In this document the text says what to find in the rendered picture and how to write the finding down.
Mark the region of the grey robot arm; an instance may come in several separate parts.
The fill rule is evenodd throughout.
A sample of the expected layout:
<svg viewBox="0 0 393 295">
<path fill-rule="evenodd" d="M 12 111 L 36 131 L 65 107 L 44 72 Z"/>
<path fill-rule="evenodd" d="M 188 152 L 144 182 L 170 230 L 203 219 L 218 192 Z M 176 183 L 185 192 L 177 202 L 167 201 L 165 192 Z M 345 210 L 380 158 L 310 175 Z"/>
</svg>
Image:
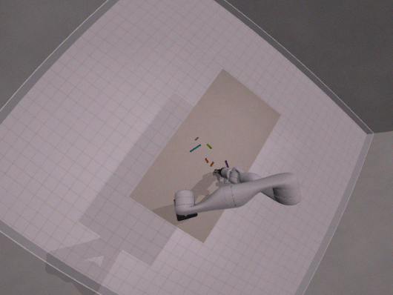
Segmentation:
<svg viewBox="0 0 393 295">
<path fill-rule="evenodd" d="M 233 185 L 216 189 L 204 202 L 198 205 L 195 205 L 192 190 L 177 191 L 175 193 L 176 214 L 187 216 L 205 211 L 242 207 L 261 191 L 283 205 L 295 205 L 301 200 L 298 178 L 294 173 L 278 173 L 262 178 L 255 173 L 246 172 L 240 167 L 234 167 L 232 169 L 223 168 L 221 175 L 223 178 L 219 180 L 220 183 Z"/>
</svg>

